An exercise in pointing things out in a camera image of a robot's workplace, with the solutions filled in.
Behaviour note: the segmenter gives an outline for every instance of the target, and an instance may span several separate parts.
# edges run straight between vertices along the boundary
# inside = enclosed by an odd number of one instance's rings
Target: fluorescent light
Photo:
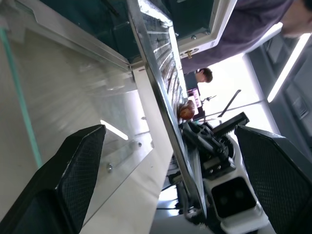
[[[109,123],[105,122],[104,120],[100,121],[101,124],[105,125],[105,127],[110,130],[111,132],[115,133],[117,136],[121,137],[124,140],[128,140],[128,136],[124,134],[122,131],[118,130],[114,126],[110,125]]]
[[[310,37],[310,33],[305,33],[300,37],[295,49],[293,50],[293,52],[292,52],[291,56],[289,57],[283,71],[279,75],[274,87],[272,88],[272,90],[268,96],[268,102],[273,101],[276,94],[278,93],[278,91],[282,87],[282,85],[283,85],[284,81],[286,80],[289,72],[292,70],[293,65],[295,64],[299,55],[301,54],[304,46],[307,44],[309,37]]]
[[[282,30],[283,27],[283,23],[279,22],[276,23],[275,25],[273,25],[265,34],[261,39],[267,38],[267,37],[272,37],[272,34],[277,34]]]

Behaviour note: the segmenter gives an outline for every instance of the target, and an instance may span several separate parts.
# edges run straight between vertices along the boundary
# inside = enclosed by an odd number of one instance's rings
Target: white wall
[[[238,94],[230,108],[235,108],[263,100],[263,94],[249,58],[236,55],[209,67],[213,72],[211,83],[199,83],[201,98],[217,95],[205,102],[206,115],[223,111],[238,89]]]

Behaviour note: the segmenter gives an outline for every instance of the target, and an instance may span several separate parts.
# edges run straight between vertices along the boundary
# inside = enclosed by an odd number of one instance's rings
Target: sleeve
[[[259,14],[234,10],[218,45],[193,55],[192,59],[182,59],[183,73],[195,71],[242,53],[251,46],[252,41],[263,35],[264,22]]]

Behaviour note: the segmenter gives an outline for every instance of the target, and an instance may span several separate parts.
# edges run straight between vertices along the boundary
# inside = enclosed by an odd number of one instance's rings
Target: dark hair
[[[213,72],[209,68],[202,68],[199,71],[204,71],[207,83],[210,83],[213,80]]]
[[[303,0],[304,1],[304,5],[306,6],[306,8],[309,11],[312,11],[312,0]]]

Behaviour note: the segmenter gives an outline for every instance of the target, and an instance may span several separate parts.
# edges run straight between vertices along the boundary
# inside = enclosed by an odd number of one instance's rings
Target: black mechanical part
[[[237,125],[246,125],[247,123],[249,123],[249,119],[247,118],[246,114],[242,112],[239,115],[213,128],[212,132],[216,137],[222,137],[233,131]]]
[[[235,130],[253,190],[278,234],[312,233],[312,163],[287,138]]]
[[[233,146],[232,142],[230,141],[230,139],[227,136],[223,136],[220,139],[220,143],[225,145],[225,150],[226,150],[226,154],[228,155],[228,157],[230,157],[234,160],[235,159],[235,149],[234,149],[234,146]]]
[[[186,122],[182,125],[182,135],[200,152],[205,152],[213,157],[217,156],[220,161],[227,159],[223,145],[213,137],[212,131],[206,125]]]
[[[68,136],[0,223],[2,234],[78,234],[96,185],[104,125]]]
[[[169,179],[169,183],[170,183],[171,185],[178,184],[179,182],[182,181],[181,172],[178,171],[177,173],[168,175],[168,179]]]
[[[213,127],[208,122],[204,122],[203,125],[205,125],[207,128],[209,128],[210,131],[212,132]]]
[[[233,160],[229,158],[228,160],[220,162],[205,170],[205,172],[203,173],[203,178],[208,180],[214,180],[234,171],[235,169],[236,167],[233,164]]]
[[[212,188],[215,210],[220,218],[228,218],[240,212],[254,209],[256,200],[246,180],[236,177]]]

